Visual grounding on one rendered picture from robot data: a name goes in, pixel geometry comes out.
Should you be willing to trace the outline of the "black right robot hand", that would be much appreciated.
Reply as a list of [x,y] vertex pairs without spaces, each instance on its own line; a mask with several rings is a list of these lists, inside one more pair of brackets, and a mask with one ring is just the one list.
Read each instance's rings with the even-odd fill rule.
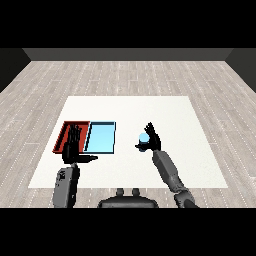
[[139,143],[136,148],[141,150],[161,150],[161,140],[159,135],[155,132],[154,126],[149,122],[144,128],[145,132],[149,135],[149,140],[146,144]]

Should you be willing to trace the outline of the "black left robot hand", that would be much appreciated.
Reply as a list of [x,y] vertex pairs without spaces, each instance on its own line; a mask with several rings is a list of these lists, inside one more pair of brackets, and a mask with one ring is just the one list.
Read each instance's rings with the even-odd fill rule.
[[98,159],[97,156],[79,154],[80,133],[81,128],[78,125],[72,124],[70,126],[68,139],[62,150],[62,160],[65,164],[89,163]]

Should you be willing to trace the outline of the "small blue can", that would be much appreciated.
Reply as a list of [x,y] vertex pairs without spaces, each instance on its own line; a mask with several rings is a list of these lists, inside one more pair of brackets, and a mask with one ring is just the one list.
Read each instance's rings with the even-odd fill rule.
[[148,144],[149,144],[149,135],[147,133],[141,133],[139,135],[139,151],[140,152],[145,152],[147,150]]

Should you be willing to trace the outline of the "red shallow open box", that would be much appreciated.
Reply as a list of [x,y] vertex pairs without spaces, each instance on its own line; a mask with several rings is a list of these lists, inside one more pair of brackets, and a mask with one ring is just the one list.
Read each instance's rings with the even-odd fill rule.
[[85,148],[85,142],[86,142],[86,136],[89,130],[89,121],[65,121],[61,127],[60,133],[58,135],[58,138],[56,140],[55,146],[52,150],[53,153],[55,154],[61,154],[63,151],[64,143],[68,139],[68,132],[70,129],[70,126],[78,126],[81,131],[80,131],[80,141],[79,141],[79,153],[83,154],[84,153],[84,148]]

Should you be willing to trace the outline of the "light blue shallow open box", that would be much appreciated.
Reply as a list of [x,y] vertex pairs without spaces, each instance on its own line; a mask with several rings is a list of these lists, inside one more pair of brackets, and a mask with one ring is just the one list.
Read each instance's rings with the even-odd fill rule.
[[85,154],[113,154],[115,131],[114,121],[92,121],[86,135],[83,152]]

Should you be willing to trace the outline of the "dark grey robot body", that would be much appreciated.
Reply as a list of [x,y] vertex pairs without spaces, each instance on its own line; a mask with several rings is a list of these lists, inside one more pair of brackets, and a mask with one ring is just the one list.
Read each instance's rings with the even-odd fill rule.
[[98,208],[158,208],[158,204],[153,199],[142,197],[138,188],[132,189],[131,196],[125,196],[124,189],[118,188],[116,195],[101,200]]

